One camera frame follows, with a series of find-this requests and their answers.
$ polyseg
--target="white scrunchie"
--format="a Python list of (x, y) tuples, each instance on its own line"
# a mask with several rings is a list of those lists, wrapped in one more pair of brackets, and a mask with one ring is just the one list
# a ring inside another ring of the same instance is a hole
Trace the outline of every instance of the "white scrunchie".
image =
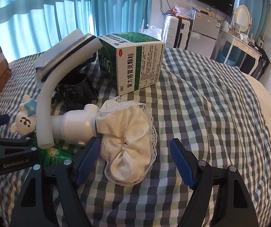
[(103, 134), (101, 156), (107, 161), (107, 179), (122, 186), (140, 183), (156, 157), (156, 131), (145, 104), (121, 97), (108, 100), (96, 125)]

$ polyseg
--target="green plastic package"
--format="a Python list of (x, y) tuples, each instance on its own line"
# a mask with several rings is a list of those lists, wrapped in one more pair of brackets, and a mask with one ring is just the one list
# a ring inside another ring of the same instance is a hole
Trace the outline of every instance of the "green plastic package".
[(41, 149), (37, 145), (36, 132), (34, 133), (34, 146), (37, 148), (41, 165), (43, 167), (56, 166), (66, 159), (71, 159), (72, 155), (57, 148), (56, 145), (50, 149)]

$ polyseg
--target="bed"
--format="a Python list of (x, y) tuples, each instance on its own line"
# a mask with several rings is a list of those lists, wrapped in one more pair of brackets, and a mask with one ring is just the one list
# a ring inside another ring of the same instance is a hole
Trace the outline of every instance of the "bed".
[[(12, 77), (0, 94), (0, 115), (10, 124), (24, 94), (37, 99), (33, 61), (40, 54), (10, 63)], [(99, 92), (98, 106), (116, 96), (101, 76), (99, 65), (85, 68)], [(265, 88), (238, 68), (217, 63), (180, 49), (166, 49), (159, 82), (126, 94), (123, 98), (151, 108), (158, 134), (157, 158), (146, 179), (134, 187), (109, 182), (99, 157), (88, 181), (78, 190), (93, 226), (175, 226), (184, 213), (191, 190), (182, 183), (168, 145), (179, 138), (186, 150), (212, 166), (235, 165), (252, 197), (260, 226), (271, 221), (271, 96)], [(52, 115), (64, 113), (62, 102), (53, 100)], [(13, 138), (9, 125), (0, 137)], [(75, 151), (73, 145), (61, 143)], [(1, 215), (9, 226), (10, 215), (29, 169), (0, 177)], [(213, 187), (203, 226), (212, 218), (217, 187)], [(57, 189), (53, 198), (60, 225), (67, 226)]]

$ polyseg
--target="blue star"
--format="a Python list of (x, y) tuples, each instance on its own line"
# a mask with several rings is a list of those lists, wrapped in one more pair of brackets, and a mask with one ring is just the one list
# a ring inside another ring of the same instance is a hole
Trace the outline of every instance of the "blue star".
[(29, 102), (26, 102), (24, 104), (24, 107), (27, 110), (27, 115), (28, 117), (32, 116), (35, 114), (36, 109), (37, 109), (37, 102), (34, 99), (30, 99)]

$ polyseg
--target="blue curtain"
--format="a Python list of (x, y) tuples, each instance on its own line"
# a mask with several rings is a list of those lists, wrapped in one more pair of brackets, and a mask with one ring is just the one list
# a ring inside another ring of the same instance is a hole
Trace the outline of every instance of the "blue curtain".
[(46, 51), (75, 29), (138, 31), (150, 0), (0, 0), (0, 46), (8, 60)]
[(256, 42), (266, 30), (270, 0), (240, 0), (240, 5), (242, 4), (248, 8), (252, 18), (252, 28), (249, 36), (253, 33), (253, 39)]

